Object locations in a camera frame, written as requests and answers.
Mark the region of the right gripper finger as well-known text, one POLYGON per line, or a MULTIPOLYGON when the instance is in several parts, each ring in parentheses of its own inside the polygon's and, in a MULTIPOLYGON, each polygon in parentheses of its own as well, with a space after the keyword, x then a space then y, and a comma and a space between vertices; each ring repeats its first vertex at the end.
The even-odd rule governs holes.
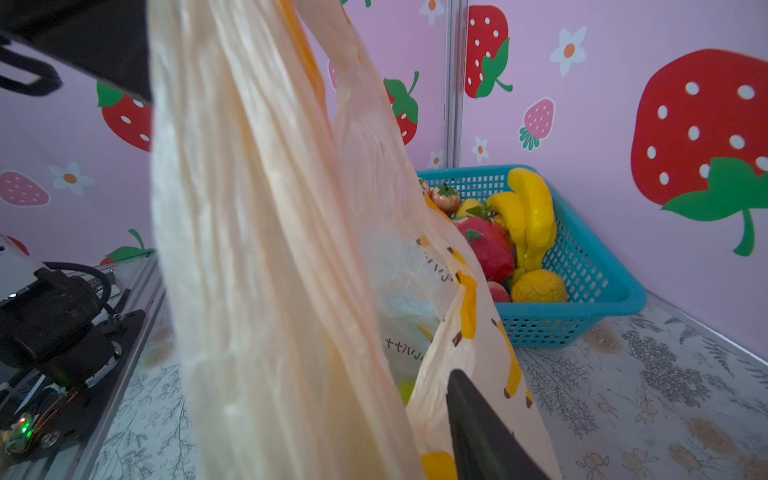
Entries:
POLYGON ((464 371, 450 373, 446 404, 460 479, 548 478, 464 371))

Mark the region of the teal plastic basket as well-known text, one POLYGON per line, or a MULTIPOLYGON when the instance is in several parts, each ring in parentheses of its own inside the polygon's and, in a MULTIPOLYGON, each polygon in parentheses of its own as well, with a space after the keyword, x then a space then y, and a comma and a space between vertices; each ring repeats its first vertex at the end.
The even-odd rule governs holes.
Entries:
MULTIPOLYGON (((514 168, 537 173, 523 166, 489 166, 423 171, 419 176, 431 189, 446 184, 459 192, 465 205, 455 213, 455 222, 466 217, 478 217, 502 227, 500 218, 489 211, 487 200, 497 193, 510 191, 507 176, 514 168)), ((549 184, 548 187, 553 199, 557 234, 539 270, 561 276, 569 299, 566 303, 496 303, 507 335, 515 347, 565 347, 606 317, 640 312, 647 300, 639 281, 556 189, 549 184)), ((514 274, 500 284, 511 297, 514 283, 530 271, 518 266, 515 244, 507 231, 506 234, 514 249, 516 267, 514 274)))

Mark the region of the beige plastic bag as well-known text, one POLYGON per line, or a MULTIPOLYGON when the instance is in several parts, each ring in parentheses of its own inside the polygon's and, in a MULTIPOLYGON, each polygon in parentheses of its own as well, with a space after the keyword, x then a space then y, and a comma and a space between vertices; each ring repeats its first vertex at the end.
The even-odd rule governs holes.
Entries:
POLYGON ((459 479, 458 369, 559 478, 481 266, 343 6, 151 1, 147 25, 154 236, 199 476, 459 479))

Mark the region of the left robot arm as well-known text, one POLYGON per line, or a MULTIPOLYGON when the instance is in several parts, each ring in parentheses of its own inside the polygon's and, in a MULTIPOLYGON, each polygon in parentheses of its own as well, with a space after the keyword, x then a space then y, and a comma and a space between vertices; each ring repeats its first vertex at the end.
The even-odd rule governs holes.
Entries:
POLYGON ((3 1, 1 34, 152 100, 145 0, 3 1))

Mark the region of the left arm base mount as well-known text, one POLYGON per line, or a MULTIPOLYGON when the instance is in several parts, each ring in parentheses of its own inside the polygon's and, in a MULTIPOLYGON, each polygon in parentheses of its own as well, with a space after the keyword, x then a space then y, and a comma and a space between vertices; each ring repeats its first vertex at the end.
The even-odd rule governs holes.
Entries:
POLYGON ((13 463, 88 440, 144 327, 142 310, 110 305, 107 274, 46 262, 1 303, 1 451, 13 463))

